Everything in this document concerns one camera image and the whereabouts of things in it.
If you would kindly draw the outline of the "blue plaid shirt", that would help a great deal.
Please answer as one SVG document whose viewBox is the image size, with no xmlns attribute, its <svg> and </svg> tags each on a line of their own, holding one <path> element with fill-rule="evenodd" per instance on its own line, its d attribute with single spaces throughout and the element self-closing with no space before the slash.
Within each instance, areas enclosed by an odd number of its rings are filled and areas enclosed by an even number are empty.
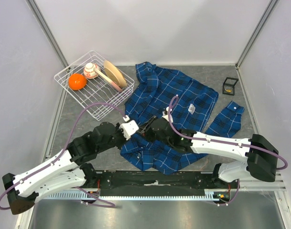
<svg viewBox="0 0 291 229">
<path fill-rule="evenodd" d="M 171 113 L 177 130 L 202 132 L 219 98 L 219 94 L 184 73 L 158 67 L 150 62 L 137 64 L 140 82 L 125 103 L 125 114 L 142 125 L 153 116 L 160 118 L 171 99 L 179 101 Z M 160 141 L 153 143 L 134 134 L 121 149 L 120 155 L 144 171 L 154 168 L 169 175 L 205 157 L 205 154 L 179 153 Z"/>
</svg>

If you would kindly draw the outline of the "amber round brooch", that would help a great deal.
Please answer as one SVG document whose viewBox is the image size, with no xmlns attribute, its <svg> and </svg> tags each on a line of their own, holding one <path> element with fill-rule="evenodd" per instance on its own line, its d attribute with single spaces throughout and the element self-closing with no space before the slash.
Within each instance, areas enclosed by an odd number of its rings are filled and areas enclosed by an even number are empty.
<svg viewBox="0 0 291 229">
<path fill-rule="evenodd" d="M 226 91 L 227 93 L 232 93 L 232 88 L 226 88 L 225 91 Z"/>
</svg>

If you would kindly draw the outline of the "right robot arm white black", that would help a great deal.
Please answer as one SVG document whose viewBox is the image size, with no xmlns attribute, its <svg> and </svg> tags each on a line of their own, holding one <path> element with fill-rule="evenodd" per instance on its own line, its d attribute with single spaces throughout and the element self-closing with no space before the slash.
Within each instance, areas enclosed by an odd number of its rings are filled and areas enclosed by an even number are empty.
<svg viewBox="0 0 291 229">
<path fill-rule="evenodd" d="M 167 117 L 152 117 L 138 130 L 148 141 L 158 140 L 179 153 L 211 154 L 231 158 L 228 164 L 219 163 L 211 175 L 211 182 L 221 188 L 236 179 L 253 177 L 274 182 L 278 150 L 263 136 L 225 138 L 189 129 L 173 129 Z"/>
</svg>

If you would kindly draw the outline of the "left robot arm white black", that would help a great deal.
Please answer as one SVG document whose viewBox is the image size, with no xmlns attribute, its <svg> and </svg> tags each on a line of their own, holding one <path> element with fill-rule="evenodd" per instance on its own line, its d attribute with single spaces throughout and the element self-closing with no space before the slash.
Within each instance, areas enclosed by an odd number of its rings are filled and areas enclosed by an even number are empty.
<svg viewBox="0 0 291 229">
<path fill-rule="evenodd" d="M 94 187 L 98 177 L 90 161 L 110 148 L 121 148 L 137 130 L 134 121 L 116 125 L 103 122 L 92 131 L 68 140 L 59 153 L 33 169 L 4 175 L 8 209 L 18 215 L 53 193 Z"/>
</svg>

